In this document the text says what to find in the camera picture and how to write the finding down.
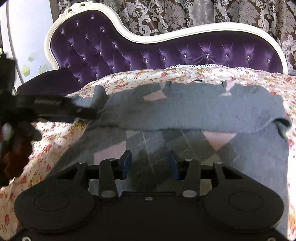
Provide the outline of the grey argyle knit sweater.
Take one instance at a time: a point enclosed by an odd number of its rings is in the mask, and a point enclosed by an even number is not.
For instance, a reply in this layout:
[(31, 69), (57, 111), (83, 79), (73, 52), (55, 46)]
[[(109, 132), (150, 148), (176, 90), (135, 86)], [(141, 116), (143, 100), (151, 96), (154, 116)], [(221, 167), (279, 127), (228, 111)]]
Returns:
[[(284, 240), (287, 213), (281, 97), (259, 86), (156, 83), (92, 97), (98, 119), (62, 156), (51, 240)], [(117, 199), (99, 197), (99, 164), (132, 152)], [(169, 151), (201, 163), (200, 196), (180, 197)]]

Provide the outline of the floral bed sheet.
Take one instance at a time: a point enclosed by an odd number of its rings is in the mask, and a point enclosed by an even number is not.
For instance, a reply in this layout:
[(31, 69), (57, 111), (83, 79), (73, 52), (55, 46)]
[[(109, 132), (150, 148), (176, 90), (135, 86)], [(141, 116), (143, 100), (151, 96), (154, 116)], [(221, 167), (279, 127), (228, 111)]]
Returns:
[[(273, 95), (283, 97), (287, 116), (295, 123), (295, 77), (280, 73), (269, 73), (249, 68), (227, 68), (209, 65), (208, 67), (173, 67), (166, 70), (135, 70), (108, 75), (83, 85), (77, 91), (81, 97), (91, 97), (94, 87), (102, 85), (107, 94), (132, 89), (138, 85), (163, 83), (194, 83), (196, 80), (219, 84), (222, 81), (242, 84), (257, 84)], [(37, 123), (43, 140), (33, 144), (33, 154), (29, 164), (18, 178), (1, 189), (1, 238), (8, 240), (15, 233), (18, 221), (14, 214), (16, 197), (24, 190), (41, 182), (59, 161), (65, 151), (82, 136), (85, 123)]]

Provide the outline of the purple tufted white-framed headboard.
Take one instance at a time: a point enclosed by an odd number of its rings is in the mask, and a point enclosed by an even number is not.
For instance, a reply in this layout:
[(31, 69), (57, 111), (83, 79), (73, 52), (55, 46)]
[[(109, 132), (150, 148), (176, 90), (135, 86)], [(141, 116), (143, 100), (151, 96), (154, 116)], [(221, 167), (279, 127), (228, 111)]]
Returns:
[(241, 23), (212, 23), (155, 36), (130, 32), (99, 3), (76, 3), (53, 23), (44, 41), (52, 70), (21, 85), (26, 95), (67, 95), (107, 75), (176, 65), (216, 64), (287, 74), (279, 44)]

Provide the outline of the brown silver damask curtain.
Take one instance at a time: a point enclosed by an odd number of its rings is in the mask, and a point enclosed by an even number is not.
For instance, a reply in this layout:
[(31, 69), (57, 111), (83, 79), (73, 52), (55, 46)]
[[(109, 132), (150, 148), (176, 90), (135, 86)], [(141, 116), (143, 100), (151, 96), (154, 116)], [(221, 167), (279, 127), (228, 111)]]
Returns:
[(276, 40), (287, 74), (295, 75), (295, 1), (59, 1), (60, 15), (83, 2), (109, 6), (130, 32), (140, 36), (224, 22), (257, 27)]

